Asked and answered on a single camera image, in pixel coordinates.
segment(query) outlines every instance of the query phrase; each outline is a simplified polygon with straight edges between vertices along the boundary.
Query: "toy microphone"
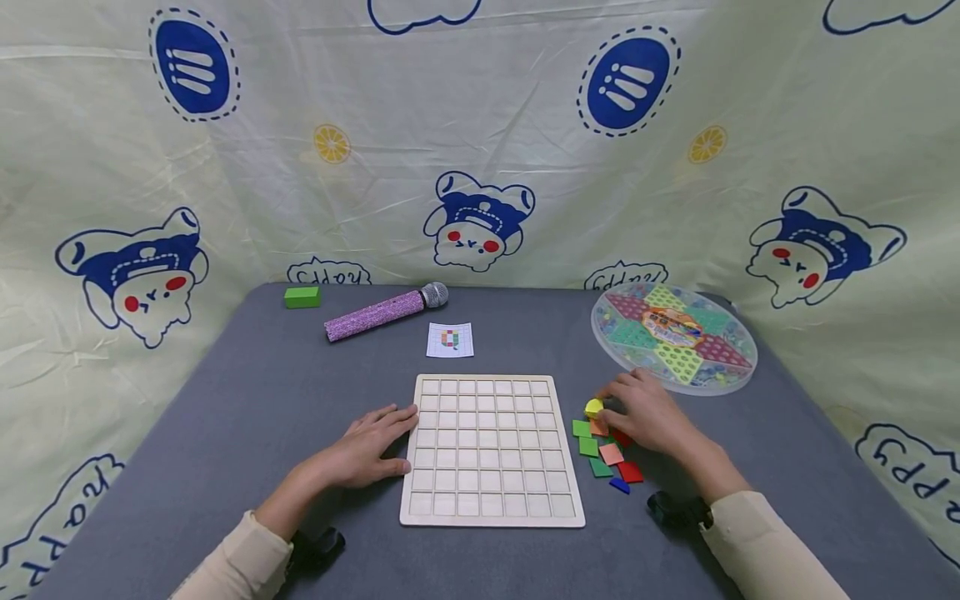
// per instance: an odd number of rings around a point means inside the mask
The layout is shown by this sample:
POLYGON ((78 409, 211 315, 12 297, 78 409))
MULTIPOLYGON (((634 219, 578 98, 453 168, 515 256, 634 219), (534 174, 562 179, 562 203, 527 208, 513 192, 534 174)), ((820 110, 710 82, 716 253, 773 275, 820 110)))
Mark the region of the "toy microphone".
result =
POLYGON ((324 323, 326 339, 331 342, 419 313, 424 308, 437 308, 446 304, 450 293, 439 281, 427 283, 419 290, 401 294, 379 304, 361 308, 343 317, 324 323))

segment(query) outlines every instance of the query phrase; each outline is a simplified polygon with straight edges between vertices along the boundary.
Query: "sleeve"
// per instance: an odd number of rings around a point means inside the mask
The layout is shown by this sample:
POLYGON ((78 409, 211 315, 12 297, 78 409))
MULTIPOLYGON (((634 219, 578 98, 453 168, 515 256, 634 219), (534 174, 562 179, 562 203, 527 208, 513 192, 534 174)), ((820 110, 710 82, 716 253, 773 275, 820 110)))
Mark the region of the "sleeve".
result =
POLYGON ((170 600, 270 600, 283 585, 292 552, 292 544, 247 511, 170 600))
POLYGON ((746 600, 850 600, 763 494, 738 492, 710 510, 701 534, 746 600))

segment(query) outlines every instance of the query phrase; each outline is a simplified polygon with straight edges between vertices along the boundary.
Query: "hand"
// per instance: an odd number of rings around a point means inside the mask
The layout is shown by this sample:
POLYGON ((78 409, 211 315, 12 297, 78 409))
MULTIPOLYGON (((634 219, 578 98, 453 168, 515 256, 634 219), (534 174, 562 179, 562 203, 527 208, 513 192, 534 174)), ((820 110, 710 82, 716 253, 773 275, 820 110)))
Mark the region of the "hand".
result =
POLYGON ((397 438, 417 426, 417 406, 397 410, 395 404, 370 412, 350 424, 334 445, 300 464, 307 477, 329 486, 363 488, 386 477, 410 472, 401 458, 382 459, 397 438))
POLYGON ((685 445, 703 437, 657 378, 642 369, 621 373, 596 397, 606 396, 619 398, 627 414, 605 409, 599 419, 651 450, 676 455, 685 445))

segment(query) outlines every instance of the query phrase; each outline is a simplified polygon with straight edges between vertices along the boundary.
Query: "red cheek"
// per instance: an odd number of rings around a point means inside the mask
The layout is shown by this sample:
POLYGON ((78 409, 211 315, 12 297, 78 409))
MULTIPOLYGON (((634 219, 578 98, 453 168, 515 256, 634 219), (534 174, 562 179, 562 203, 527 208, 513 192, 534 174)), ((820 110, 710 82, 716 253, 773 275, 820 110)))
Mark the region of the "red cheek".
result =
POLYGON ((174 277, 167 281, 167 289, 171 292, 179 290, 184 285, 186 285, 186 277, 183 276, 174 277))

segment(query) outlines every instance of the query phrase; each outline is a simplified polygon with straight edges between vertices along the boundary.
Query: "gray table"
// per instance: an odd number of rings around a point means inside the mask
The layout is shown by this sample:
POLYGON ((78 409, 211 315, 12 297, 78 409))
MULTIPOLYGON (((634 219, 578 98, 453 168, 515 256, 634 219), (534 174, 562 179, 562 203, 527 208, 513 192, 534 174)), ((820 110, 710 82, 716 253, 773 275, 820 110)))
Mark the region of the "gray table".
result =
MULTIPOLYGON (((35 600, 165 598, 290 467, 356 416, 409 402, 418 373, 551 374, 570 419, 619 371, 590 331, 596 292, 454 289, 440 311, 331 345, 325 320, 408 288, 328 286, 309 310, 285 310, 284 288, 262 286, 240 305, 35 600), (476 356, 426 358, 431 320, 472 322, 476 356)), ((960 578, 757 343, 753 381, 730 396, 679 396, 690 417, 853 600, 960 597, 960 578)), ((404 528, 400 480, 327 499, 347 551, 286 597, 739 598, 701 541, 668 538, 646 513, 651 493, 689 492, 688 482, 663 457, 631 451, 648 479, 629 496, 574 457, 581 530, 404 528)))

